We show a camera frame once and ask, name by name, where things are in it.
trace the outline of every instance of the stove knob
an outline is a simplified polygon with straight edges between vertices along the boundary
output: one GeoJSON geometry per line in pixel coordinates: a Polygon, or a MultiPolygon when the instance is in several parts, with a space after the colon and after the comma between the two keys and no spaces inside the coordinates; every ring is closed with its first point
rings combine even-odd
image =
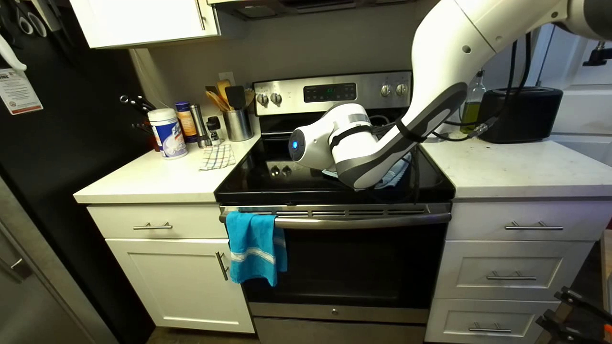
{"type": "Polygon", "coordinates": [[[270,95],[270,100],[272,101],[272,103],[275,103],[276,105],[280,104],[280,102],[283,101],[283,97],[280,96],[280,94],[278,93],[272,93],[270,95]]]}
{"type": "Polygon", "coordinates": [[[257,102],[262,104],[263,106],[266,106],[267,104],[267,95],[260,93],[257,95],[257,102]]]}
{"type": "Polygon", "coordinates": [[[405,95],[407,91],[408,86],[406,86],[406,84],[399,84],[397,88],[395,88],[395,93],[397,93],[397,95],[405,95]]]}
{"type": "Polygon", "coordinates": [[[381,95],[387,97],[389,94],[391,94],[391,85],[383,85],[381,88],[381,95]]]}

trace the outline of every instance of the backsplash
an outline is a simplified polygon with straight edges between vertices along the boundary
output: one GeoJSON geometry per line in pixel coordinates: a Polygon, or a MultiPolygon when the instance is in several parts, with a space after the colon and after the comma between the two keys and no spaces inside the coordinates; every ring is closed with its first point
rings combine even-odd
{"type": "MultiPolygon", "coordinates": [[[[149,75],[143,88],[152,100],[161,98],[168,105],[179,100],[199,102],[204,114],[212,115],[216,110],[205,98],[204,87],[214,85],[219,72],[231,71],[237,84],[247,84],[282,78],[411,69],[412,38],[420,21],[436,3],[437,0],[419,0],[393,6],[249,21],[246,22],[246,35],[241,39],[150,47],[151,61],[141,66],[149,75]],[[156,85],[148,84],[155,80],[156,85]]],[[[522,55],[519,50],[519,71],[522,70],[522,55]]],[[[508,62],[506,51],[485,66],[488,88],[506,84],[508,62]]]]}

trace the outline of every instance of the refrigerator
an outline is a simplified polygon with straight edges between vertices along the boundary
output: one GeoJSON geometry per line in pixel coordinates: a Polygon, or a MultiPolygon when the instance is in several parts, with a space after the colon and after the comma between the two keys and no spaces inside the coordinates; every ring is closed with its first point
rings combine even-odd
{"type": "Polygon", "coordinates": [[[143,115],[119,102],[142,91],[127,50],[89,49],[71,8],[59,11],[68,49],[21,31],[13,48],[43,109],[0,102],[0,342],[145,343],[154,324],[72,196],[149,150],[130,126],[143,115]]]}

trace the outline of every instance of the disinfecting wipes container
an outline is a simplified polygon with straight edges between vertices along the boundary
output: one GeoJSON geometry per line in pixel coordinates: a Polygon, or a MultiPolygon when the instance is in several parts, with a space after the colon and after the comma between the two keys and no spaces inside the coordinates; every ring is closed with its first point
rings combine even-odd
{"type": "Polygon", "coordinates": [[[176,159],[187,155],[187,146],[174,110],[158,109],[149,111],[148,115],[157,145],[164,159],[176,159]]]}

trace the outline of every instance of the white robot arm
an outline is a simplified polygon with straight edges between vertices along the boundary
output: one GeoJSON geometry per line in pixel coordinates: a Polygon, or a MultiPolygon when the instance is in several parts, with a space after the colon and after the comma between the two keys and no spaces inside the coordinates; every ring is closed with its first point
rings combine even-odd
{"type": "Polygon", "coordinates": [[[546,23],[612,40],[612,0],[440,0],[414,35],[414,92],[397,125],[378,141],[363,107],[339,105],[292,133],[292,159],[320,170],[335,166],[354,189],[376,184],[459,108],[467,84],[491,57],[546,23]]]}

